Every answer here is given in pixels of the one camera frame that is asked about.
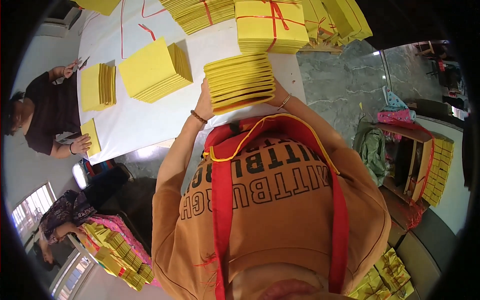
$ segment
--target hair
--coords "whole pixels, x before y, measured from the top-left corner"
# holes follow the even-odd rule
[[[58,266],[59,268],[61,268],[61,265],[59,264],[59,262],[57,262],[57,260],[53,260],[53,263],[49,263],[49,262],[46,262],[44,259],[43,259],[43,253],[42,253],[42,248],[40,248],[40,245],[38,244],[38,242],[34,242],[33,243],[33,251],[35,252],[35,258],[38,262],[38,264],[43,268],[45,269],[46,271],[50,272],[51,270],[53,270],[53,267],[54,266]]]
[[[13,135],[14,132],[12,131],[12,125],[13,125],[13,114],[15,112],[15,101],[20,101],[24,98],[25,92],[20,92],[16,91],[15,94],[10,98],[10,101],[8,101],[8,106],[7,106],[7,112],[8,112],[8,118],[7,118],[7,124],[6,124],[6,135]]]

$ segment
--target window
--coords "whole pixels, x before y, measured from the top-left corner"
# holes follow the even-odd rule
[[[65,268],[62,268],[63,272],[55,286],[51,288],[53,299],[73,299],[93,265],[91,258],[83,256],[79,251],[74,251],[72,261]]]
[[[41,217],[55,201],[53,192],[48,183],[42,185],[12,212],[12,219],[20,238],[23,239],[38,226]]]

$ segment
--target black shirt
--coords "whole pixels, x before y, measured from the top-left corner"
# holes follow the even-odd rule
[[[33,150],[50,155],[55,136],[80,131],[77,100],[77,73],[52,84],[45,72],[35,78],[25,90],[25,98],[35,105],[25,139]]]

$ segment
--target brown sweatshirt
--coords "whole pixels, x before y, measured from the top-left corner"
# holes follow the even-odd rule
[[[333,219],[328,168],[305,145],[270,136],[252,141],[231,162],[234,197],[225,259],[228,281],[249,267],[268,263],[296,264],[328,278]],[[340,172],[349,214],[343,287],[347,294],[385,250],[390,215],[354,150],[340,149],[330,158]],[[184,195],[160,189],[153,198],[153,271],[176,299],[215,299],[217,261],[198,266],[215,253],[211,172],[207,157]]]

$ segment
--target scissors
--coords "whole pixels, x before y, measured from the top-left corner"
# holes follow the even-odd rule
[[[78,68],[79,70],[83,69],[83,68],[87,65],[87,61],[88,61],[89,58],[90,58],[90,56],[87,57],[87,59],[85,59],[85,61],[84,61],[84,62],[82,63],[82,65],[80,66],[80,68]]]

